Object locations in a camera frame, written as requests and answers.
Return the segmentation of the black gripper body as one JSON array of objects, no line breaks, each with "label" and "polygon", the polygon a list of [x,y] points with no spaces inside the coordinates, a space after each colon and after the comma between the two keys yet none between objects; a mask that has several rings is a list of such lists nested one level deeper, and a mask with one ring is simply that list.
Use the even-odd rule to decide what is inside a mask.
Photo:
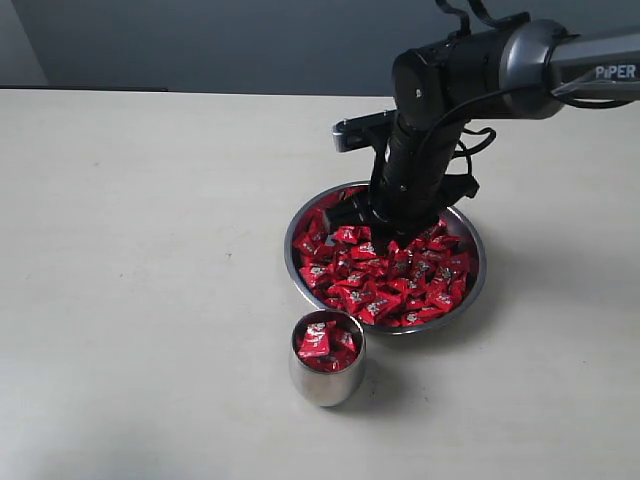
[{"label": "black gripper body", "polygon": [[475,197],[479,183],[472,173],[446,173],[466,124],[446,121],[428,132],[396,114],[381,169],[371,177],[368,191],[349,201],[351,220],[407,233],[430,225],[461,198]]}]

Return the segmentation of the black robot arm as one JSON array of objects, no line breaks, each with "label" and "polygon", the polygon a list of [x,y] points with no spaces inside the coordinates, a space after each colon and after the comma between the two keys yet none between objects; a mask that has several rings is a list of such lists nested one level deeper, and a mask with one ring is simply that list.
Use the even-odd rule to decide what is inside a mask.
[{"label": "black robot arm", "polygon": [[372,148],[368,189],[330,207],[329,231],[367,226],[373,245],[411,243],[439,214],[479,185],[451,174],[453,159],[470,158],[461,136],[474,120],[543,120],[571,106],[612,109],[639,98],[639,31],[635,27],[578,35],[527,13],[485,24],[467,19],[447,39],[399,55],[392,66],[395,107],[334,127],[341,152]]}]

